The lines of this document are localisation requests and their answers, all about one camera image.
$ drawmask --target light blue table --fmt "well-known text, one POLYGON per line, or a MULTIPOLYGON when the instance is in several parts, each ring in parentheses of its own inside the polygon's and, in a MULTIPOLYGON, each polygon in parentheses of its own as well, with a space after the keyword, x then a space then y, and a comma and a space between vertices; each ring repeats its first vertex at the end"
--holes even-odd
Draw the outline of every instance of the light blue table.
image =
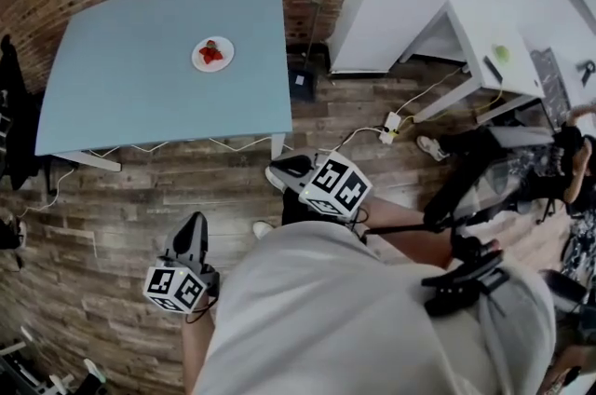
POLYGON ((110 0, 72 17, 54 61, 35 153, 107 170, 81 152, 291 131, 281 0, 110 0), (235 57, 199 72, 196 44, 227 37, 235 57))

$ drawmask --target white shoe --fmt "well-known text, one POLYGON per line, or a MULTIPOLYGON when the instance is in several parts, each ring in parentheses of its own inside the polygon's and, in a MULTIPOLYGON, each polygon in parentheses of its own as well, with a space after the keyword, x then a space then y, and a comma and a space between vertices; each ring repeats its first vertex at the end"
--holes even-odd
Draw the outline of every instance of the white shoe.
POLYGON ((271 171, 269 167, 264 169, 264 177, 281 193, 286 191, 287 186, 276 175, 273 174, 273 171, 271 171))
POLYGON ((102 372, 100 372, 100 369, 97 368, 97 365, 95 363, 93 363, 89 359, 84 359, 83 363, 85 363, 85 366, 87 367, 87 370, 90 374, 92 374, 103 384, 106 382, 107 378, 105 378, 105 375, 102 374, 102 372))
POLYGON ((20 237, 20 249, 24 249, 27 246, 27 225, 23 222, 19 222, 19 237, 20 237))
POLYGON ((416 144, 418 145, 418 148, 420 148, 426 154, 431 155, 437 161, 444 160, 449 156, 448 153, 445 153, 440 149, 439 142, 437 142, 435 139, 430 139, 424 135, 420 135, 416 139, 416 144))
POLYGON ((252 232, 257 239, 261 239, 272 229, 274 229, 274 227, 265 221, 257 221, 252 225, 252 232))

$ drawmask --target electrical outlet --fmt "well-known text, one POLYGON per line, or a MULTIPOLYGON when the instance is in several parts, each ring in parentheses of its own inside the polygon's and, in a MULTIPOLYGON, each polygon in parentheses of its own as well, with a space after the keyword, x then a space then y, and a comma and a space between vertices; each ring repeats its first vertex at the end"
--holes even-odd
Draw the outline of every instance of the electrical outlet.
POLYGON ((398 134, 398 127, 400 126, 400 123, 401 117, 395 112, 389 112, 389 115, 385 120, 385 128, 388 131, 383 131, 383 133, 379 135, 379 140, 384 144, 391 145, 393 143, 393 139, 398 134))

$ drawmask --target white desk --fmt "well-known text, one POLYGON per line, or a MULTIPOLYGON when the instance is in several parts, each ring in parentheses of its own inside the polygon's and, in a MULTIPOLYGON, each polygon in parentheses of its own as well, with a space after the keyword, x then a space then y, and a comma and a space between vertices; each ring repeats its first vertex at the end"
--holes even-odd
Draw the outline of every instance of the white desk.
POLYGON ((470 79, 466 82, 416 114, 413 118, 414 122, 422 122, 431 118, 478 89, 500 90, 501 84, 482 61, 485 56, 489 57, 503 76, 503 90, 516 93, 519 97, 479 116, 477 118, 479 124, 524 105, 535 98, 544 97, 544 90, 530 58, 530 53, 515 26, 506 22, 491 20, 488 17, 489 12, 481 11, 478 7, 471 6, 466 0, 448 1, 445 7, 414 39, 401 56, 400 62, 409 60, 431 35, 440 18, 446 14, 454 27, 471 73, 470 79), (508 48, 509 61, 507 63, 501 63, 497 60, 494 54, 495 46, 508 48))

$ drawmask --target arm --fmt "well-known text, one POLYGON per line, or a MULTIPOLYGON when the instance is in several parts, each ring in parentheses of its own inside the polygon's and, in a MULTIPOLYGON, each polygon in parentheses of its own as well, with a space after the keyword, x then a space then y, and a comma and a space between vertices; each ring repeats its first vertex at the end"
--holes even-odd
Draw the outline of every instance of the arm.
POLYGON ((576 201, 581 191, 581 185, 586 176, 586 168, 592 155, 592 145, 588 139, 584 140, 583 148, 574 155, 574 178, 569 187, 563 193, 563 201, 571 204, 576 201))
MULTIPOLYGON (((367 198, 362 203, 359 214, 359 219, 366 219, 364 224, 372 230, 379 227, 421 225, 423 218, 424 214, 420 211, 410 210, 378 197, 367 198)), ((418 264, 446 269, 453 259, 449 230, 439 234, 406 231, 380 236, 418 264)))
POLYGON ((584 165, 577 171, 577 173, 574 175, 574 179, 571 181, 571 184, 562 195, 563 201, 569 205, 576 201, 577 197, 579 196, 581 184, 583 183, 584 176, 586 175, 587 163, 588 162, 584 163, 584 165))
POLYGON ((186 395, 193 393, 196 380, 205 363, 214 329, 209 311, 192 324, 186 323, 186 318, 183 319, 183 382, 186 395))
POLYGON ((596 114, 596 105, 579 105, 578 107, 574 107, 567 117, 567 125, 574 127, 577 125, 577 120, 589 114, 596 114))
POLYGON ((582 367, 585 362, 586 348, 581 346, 569 346, 547 371, 538 393, 544 393, 566 371, 573 367, 582 367))

